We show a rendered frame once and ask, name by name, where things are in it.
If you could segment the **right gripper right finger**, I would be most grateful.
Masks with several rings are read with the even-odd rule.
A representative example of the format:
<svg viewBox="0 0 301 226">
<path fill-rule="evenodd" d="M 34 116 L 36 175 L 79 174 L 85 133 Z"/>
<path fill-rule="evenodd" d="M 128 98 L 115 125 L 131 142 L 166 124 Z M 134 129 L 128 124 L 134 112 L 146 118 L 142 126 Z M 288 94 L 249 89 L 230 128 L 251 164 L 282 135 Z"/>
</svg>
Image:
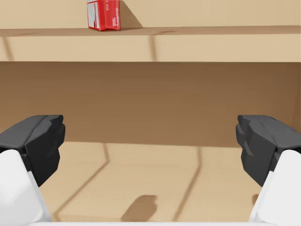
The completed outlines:
<svg viewBox="0 0 301 226">
<path fill-rule="evenodd" d="M 301 133 L 266 115 L 239 115 L 245 172 L 261 191 L 250 222 L 301 223 Z"/>
</svg>

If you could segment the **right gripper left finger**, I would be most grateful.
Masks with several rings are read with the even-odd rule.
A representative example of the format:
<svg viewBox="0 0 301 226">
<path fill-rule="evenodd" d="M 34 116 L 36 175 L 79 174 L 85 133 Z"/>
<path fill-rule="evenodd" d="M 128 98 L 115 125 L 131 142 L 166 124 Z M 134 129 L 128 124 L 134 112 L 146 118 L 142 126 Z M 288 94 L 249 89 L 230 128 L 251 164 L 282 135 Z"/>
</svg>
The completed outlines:
<svg viewBox="0 0 301 226">
<path fill-rule="evenodd" d="M 0 223 L 48 222 L 40 186 L 57 170 L 62 115 L 35 115 L 0 133 Z"/>
</svg>

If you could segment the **pale wooden shelf unit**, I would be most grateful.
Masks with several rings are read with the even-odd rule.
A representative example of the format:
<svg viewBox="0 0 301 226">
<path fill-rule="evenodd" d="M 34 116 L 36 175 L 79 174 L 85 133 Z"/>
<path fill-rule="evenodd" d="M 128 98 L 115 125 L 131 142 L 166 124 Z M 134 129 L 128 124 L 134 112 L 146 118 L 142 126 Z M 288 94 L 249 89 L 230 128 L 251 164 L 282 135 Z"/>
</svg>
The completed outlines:
<svg viewBox="0 0 301 226">
<path fill-rule="evenodd" d="M 0 0 L 0 132 L 61 114 L 58 170 L 35 226 L 246 225 L 261 187 L 237 116 L 301 133 L 301 0 Z"/>
</svg>

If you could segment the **red and white carton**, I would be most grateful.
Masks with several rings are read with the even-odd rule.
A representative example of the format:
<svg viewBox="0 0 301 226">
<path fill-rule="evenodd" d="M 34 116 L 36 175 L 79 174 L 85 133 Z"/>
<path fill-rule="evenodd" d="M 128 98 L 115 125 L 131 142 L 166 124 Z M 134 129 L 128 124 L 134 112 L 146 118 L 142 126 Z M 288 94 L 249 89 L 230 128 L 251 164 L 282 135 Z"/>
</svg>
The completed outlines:
<svg viewBox="0 0 301 226">
<path fill-rule="evenodd" d="M 119 0 L 87 0 L 87 21 L 90 29 L 120 31 Z"/>
</svg>

